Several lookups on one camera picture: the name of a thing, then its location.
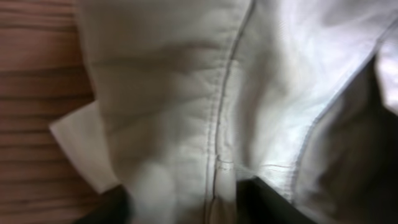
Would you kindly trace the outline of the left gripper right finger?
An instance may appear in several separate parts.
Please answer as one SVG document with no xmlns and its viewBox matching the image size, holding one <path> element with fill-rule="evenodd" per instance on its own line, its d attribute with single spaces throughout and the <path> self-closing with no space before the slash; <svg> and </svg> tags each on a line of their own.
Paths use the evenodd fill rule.
<svg viewBox="0 0 398 224">
<path fill-rule="evenodd" d="M 237 183 L 238 224 L 316 224 L 260 178 Z"/>
</svg>

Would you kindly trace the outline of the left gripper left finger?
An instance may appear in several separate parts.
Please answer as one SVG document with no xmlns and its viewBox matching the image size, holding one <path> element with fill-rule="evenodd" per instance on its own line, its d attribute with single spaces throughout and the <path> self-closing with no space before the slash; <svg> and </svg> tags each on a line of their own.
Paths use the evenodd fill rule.
<svg viewBox="0 0 398 224">
<path fill-rule="evenodd" d="M 96 209 L 73 224 L 128 224 L 130 221 L 127 193 L 123 187 L 116 187 L 104 194 L 104 201 Z"/>
</svg>

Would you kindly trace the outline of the beige khaki shorts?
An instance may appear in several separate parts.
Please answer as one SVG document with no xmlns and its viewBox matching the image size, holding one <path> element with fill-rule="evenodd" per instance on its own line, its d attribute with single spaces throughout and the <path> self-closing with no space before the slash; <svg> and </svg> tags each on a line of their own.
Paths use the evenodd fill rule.
<svg viewBox="0 0 398 224">
<path fill-rule="evenodd" d="M 397 222 L 397 1 L 80 1 L 95 100 L 52 134 L 129 223 L 237 223 L 260 178 L 315 223 Z"/>
</svg>

